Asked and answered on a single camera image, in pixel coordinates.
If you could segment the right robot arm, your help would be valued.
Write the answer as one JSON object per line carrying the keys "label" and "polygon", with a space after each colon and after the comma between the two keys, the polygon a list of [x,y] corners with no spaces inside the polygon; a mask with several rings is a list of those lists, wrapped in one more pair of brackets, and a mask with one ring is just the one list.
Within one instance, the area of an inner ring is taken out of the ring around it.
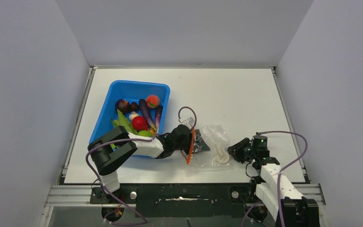
{"label": "right robot arm", "polygon": [[247,188],[251,201],[262,203],[271,213],[277,227],[319,227],[319,206],[314,199],[304,196],[285,176],[285,170],[298,162],[306,153],[285,166],[270,155],[268,131],[257,132],[251,139],[244,138],[227,148],[234,160],[249,162],[257,171],[251,177],[253,185]]}

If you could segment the white fake garlic piece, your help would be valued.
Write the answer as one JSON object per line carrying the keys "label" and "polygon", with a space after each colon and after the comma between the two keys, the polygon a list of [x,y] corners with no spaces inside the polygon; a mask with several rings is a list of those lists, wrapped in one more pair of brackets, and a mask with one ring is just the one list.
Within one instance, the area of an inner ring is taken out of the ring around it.
{"label": "white fake garlic piece", "polygon": [[215,160],[217,163],[219,164],[227,164],[230,160],[230,155],[227,152],[227,150],[225,150],[222,147],[217,147],[216,148],[216,153],[217,156],[215,157]]}

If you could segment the clear zip top bag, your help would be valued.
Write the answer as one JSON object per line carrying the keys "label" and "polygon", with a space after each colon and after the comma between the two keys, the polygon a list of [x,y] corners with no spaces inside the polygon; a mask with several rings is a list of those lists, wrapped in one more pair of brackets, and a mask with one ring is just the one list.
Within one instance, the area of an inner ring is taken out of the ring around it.
{"label": "clear zip top bag", "polygon": [[222,147],[227,150],[230,145],[229,137],[224,128],[221,125],[205,125],[198,130],[200,130],[202,138],[210,147],[210,151],[192,154],[192,148],[190,148],[190,153],[183,155],[186,164],[193,168],[202,168],[209,171],[231,167],[231,156],[227,164],[219,164],[215,160],[217,156],[216,148]]}

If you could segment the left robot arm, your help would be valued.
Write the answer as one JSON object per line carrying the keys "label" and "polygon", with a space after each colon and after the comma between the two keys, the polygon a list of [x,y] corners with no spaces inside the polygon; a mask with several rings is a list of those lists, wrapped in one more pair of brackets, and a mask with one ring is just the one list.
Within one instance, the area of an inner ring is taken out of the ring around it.
{"label": "left robot arm", "polygon": [[171,132],[152,137],[135,135],[126,131],[125,127],[117,126],[92,141],[87,150],[87,165],[97,176],[103,190],[111,193],[120,188],[117,169],[131,156],[163,159],[181,151],[190,162],[193,154],[210,151],[210,147],[199,130],[180,124]]}

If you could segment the green fake bumpy vegetable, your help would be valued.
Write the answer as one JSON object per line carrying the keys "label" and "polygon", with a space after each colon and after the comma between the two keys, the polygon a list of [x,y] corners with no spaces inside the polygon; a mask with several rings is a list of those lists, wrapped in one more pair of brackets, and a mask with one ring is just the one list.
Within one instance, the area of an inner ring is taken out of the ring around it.
{"label": "green fake bumpy vegetable", "polygon": [[153,134],[151,131],[147,131],[147,130],[142,130],[138,132],[139,136],[143,136],[143,137],[153,137]]}

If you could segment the small fake white mushroom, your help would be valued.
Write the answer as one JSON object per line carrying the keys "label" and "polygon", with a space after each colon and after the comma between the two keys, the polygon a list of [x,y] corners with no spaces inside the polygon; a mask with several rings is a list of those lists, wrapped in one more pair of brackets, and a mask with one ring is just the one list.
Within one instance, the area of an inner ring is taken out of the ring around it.
{"label": "small fake white mushroom", "polygon": [[138,117],[138,116],[139,116],[139,114],[137,112],[132,111],[130,113],[130,115],[129,115],[129,119],[130,119],[130,121],[133,121],[133,119],[136,118],[136,117]]}

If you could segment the small dark fake fig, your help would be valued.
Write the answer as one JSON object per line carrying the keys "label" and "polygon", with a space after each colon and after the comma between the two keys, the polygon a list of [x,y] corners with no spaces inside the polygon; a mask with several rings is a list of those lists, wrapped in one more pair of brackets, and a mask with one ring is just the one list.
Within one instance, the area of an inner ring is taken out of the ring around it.
{"label": "small dark fake fig", "polygon": [[129,105],[129,112],[137,112],[139,110],[139,105],[136,102],[132,102]]}

